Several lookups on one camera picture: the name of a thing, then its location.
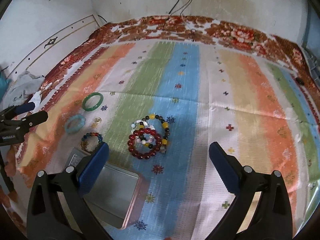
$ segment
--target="silver screw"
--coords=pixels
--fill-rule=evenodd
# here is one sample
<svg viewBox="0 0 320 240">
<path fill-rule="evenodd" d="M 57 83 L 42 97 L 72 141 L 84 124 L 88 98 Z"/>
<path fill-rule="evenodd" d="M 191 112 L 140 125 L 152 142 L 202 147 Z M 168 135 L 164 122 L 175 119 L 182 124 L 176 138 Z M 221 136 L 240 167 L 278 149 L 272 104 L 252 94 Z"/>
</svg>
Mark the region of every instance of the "silver screw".
<svg viewBox="0 0 320 240">
<path fill-rule="evenodd" d="M 67 168 L 66 168 L 66 172 L 67 173 L 71 173 L 71 172 L 73 172 L 75 170 L 75 168 L 73 167 L 73 166 L 68 166 Z"/>
<path fill-rule="evenodd" d="M 247 173 L 252 172 L 252 168 L 250 166 L 244 166 L 243 168 L 244 168 L 244 171 Z"/>
<path fill-rule="evenodd" d="M 42 177 L 44 175 L 44 171 L 38 171 L 38 177 Z"/>
<path fill-rule="evenodd" d="M 277 177 L 280 177 L 281 176 L 281 172 L 280 171 L 274 171 L 273 172 Z"/>
</svg>

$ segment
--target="blue beaded bracelet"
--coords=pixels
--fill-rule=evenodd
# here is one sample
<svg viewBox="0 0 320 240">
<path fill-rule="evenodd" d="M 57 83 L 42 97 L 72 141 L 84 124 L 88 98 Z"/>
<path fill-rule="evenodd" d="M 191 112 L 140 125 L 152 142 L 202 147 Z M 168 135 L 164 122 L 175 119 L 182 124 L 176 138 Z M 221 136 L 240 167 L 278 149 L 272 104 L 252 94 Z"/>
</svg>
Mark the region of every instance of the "blue beaded bracelet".
<svg viewBox="0 0 320 240">
<path fill-rule="evenodd" d="M 79 120 L 78 124 L 75 126 L 68 127 L 72 121 Z M 64 130 L 68 134 L 73 134 L 78 132 L 85 124 L 85 117 L 82 114 L 76 114 L 68 119 L 68 121 L 64 124 Z"/>
<path fill-rule="evenodd" d="M 97 132 L 88 132 L 82 137 L 82 139 L 81 139 L 81 149 L 86 151 L 86 152 L 92 153 L 92 152 L 87 150 L 88 143 L 86 142 L 86 140 L 87 140 L 87 138 L 89 136 L 97 136 L 98 137 L 98 144 L 103 142 L 103 137 L 102 137 L 102 135 L 100 133 L 97 133 Z"/>
</svg>

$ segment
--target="black bead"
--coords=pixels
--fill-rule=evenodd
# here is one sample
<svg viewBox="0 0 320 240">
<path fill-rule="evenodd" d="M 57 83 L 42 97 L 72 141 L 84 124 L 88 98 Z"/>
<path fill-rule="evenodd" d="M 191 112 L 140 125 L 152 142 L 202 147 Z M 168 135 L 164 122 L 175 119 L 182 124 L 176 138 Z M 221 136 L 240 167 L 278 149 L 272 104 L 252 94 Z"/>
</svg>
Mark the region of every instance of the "black bead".
<svg viewBox="0 0 320 240">
<path fill-rule="evenodd" d="M 296 81 L 297 81 L 297 83 L 298 83 L 299 85 L 304 86 L 304 81 L 302 80 L 302 78 L 296 77 Z"/>
</svg>

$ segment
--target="red cross print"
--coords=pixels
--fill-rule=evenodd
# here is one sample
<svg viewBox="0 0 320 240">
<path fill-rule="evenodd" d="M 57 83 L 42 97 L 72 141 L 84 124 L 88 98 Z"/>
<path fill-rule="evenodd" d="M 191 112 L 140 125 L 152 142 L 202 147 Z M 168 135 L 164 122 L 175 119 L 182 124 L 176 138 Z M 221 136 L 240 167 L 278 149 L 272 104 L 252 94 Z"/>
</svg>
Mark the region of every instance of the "red cross print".
<svg viewBox="0 0 320 240">
<path fill-rule="evenodd" d="M 228 129 L 231 132 L 234 129 L 234 127 L 231 126 L 231 123 L 230 123 L 228 126 L 226 126 L 226 129 Z"/>
</svg>

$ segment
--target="blue snowflake print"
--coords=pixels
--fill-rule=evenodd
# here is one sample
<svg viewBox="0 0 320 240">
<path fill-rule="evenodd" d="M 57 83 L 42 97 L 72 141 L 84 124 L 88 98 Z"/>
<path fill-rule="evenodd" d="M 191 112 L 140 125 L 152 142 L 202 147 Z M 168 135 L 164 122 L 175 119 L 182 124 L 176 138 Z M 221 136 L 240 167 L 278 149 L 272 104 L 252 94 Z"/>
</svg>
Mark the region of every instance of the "blue snowflake print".
<svg viewBox="0 0 320 240">
<path fill-rule="evenodd" d="M 141 221 L 136 222 L 134 227 L 136 227 L 139 231 L 146 230 L 147 224 L 145 222 L 143 222 L 143 220 L 141 220 Z"/>
<path fill-rule="evenodd" d="M 167 117 L 166 122 L 167 122 L 168 124 L 172 124 L 172 123 L 174 123 L 175 120 L 176 120 L 176 119 L 175 119 L 173 116 L 170 116 L 170 117 Z"/>
<path fill-rule="evenodd" d="M 101 109 L 101 111 L 106 111 L 107 110 L 107 105 L 105 105 L 105 106 L 102 106 L 100 109 Z"/>
</svg>

